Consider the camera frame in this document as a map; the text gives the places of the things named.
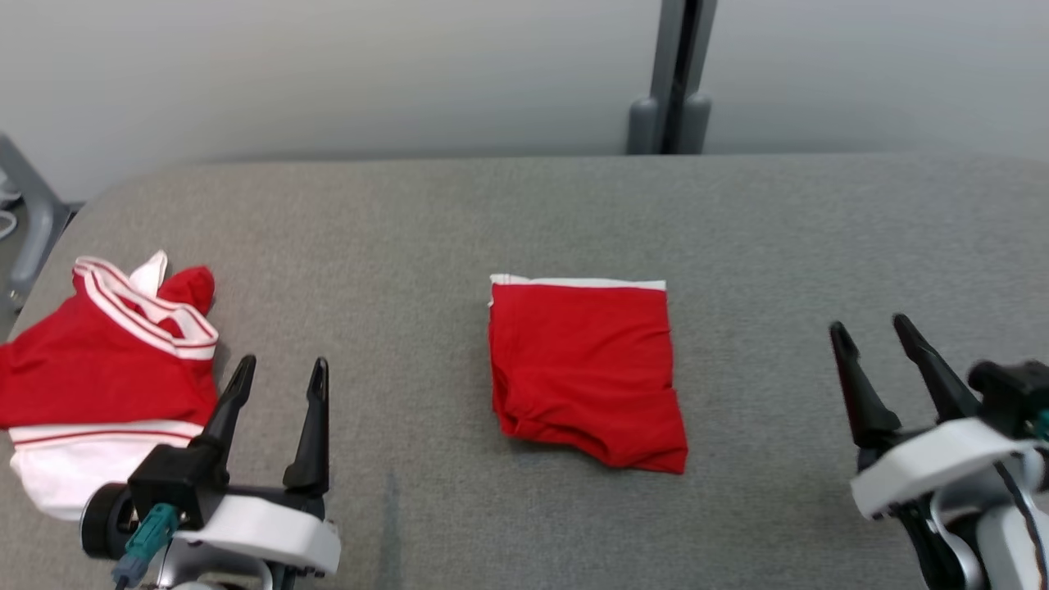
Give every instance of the red fabric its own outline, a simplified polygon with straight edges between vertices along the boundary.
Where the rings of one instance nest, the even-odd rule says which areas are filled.
[[[74,273],[76,295],[0,346],[0,428],[141,420],[206,424],[216,401],[212,359],[178,358],[138,339],[97,307],[85,280],[90,278]],[[214,283],[208,269],[189,269],[169,279],[159,296],[202,312]],[[171,320],[157,325],[181,336]]]
[[[493,407],[502,433],[612,467],[683,473],[666,292],[492,286]]]

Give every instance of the white wall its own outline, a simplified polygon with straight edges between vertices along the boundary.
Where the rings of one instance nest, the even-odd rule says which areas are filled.
[[[67,201],[172,163],[621,153],[659,0],[0,0],[0,129]]]
[[[720,0],[705,153],[1049,160],[1045,0]]]

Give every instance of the folded red shirt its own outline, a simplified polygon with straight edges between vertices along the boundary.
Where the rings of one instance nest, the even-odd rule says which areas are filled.
[[[684,472],[663,281],[492,275],[488,337],[504,434]]]

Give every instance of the red and white jersey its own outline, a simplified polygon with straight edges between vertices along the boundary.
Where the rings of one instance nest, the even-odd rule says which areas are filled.
[[[77,520],[91,494],[123,482],[157,443],[185,446],[215,406],[217,331],[205,319],[204,267],[160,283],[159,252],[127,276],[77,259],[76,294],[0,346],[0,428],[37,507]]]

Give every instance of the teal connector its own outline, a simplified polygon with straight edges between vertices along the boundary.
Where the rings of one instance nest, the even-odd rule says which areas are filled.
[[[1043,409],[1039,413],[1039,421],[1034,424],[1034,436],[1049,441],[1049,410]]]
[[[134,588],[142,583],[160,549],[164,549],[178,530],[178,510],[171,504],[157,504],[138,524],[134,534],[124,546],[124,556],[113,568],[113,582],[117,588]]]

